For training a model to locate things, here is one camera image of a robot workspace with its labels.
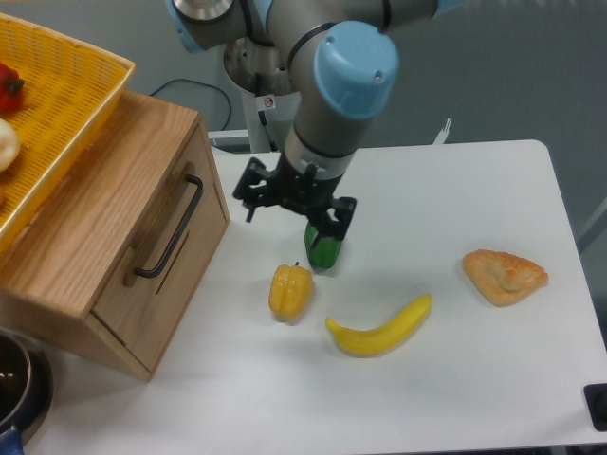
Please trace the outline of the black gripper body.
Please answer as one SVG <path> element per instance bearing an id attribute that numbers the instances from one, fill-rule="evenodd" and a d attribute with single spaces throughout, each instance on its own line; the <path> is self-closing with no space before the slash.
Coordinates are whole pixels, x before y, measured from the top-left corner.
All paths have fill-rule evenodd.
<path id="1" fill-rule="evenodd" d="M 281 155 L 270 183 L 278 192 L 282 207 L 301 215 L 327 211 L 341 177 L 326 178 L 324 169 L 315 163 L 305 163 L 298 170 L 285 155 Z"/>

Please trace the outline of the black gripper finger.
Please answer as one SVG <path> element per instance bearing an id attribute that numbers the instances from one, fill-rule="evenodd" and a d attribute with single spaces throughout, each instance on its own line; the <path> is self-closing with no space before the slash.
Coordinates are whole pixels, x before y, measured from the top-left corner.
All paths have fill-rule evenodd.
<path id="1" fill-rule="evenodd" d="M 258 158 L 252 157 L 246 165 L 232 196 L 242 202 L 248 211 L 250 223 L 257 208 L 277 206 L 280 202 L 277 171 L 269 170 Z"/>
<path id="2" fill-rule="evenodd" d="M 352 222 L 357 207 L 357 199 L 343 196 L 331 197 L 324 208 L 317 209 L 310 218 L 310 225 L 316 229 L 311 247 L 315 248 L 323 239 L 343 241 Z"/>

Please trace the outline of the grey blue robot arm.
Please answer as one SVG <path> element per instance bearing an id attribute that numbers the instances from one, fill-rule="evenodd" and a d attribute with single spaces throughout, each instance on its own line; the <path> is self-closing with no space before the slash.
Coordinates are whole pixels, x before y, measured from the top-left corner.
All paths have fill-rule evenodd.
<path id="1" fill-rule="evenodd" d="M 342 240 L 356 200 L 334 190 L 388 102 L 399 70 L 389 30 L 457 8 L 454 1 L 170 1 L 193 51 L 239 39 L 274 49 L 300 96 L 276 167 L 246 166 L 234 196 L 249 211 L 301 214 L 319 238 Z"/>

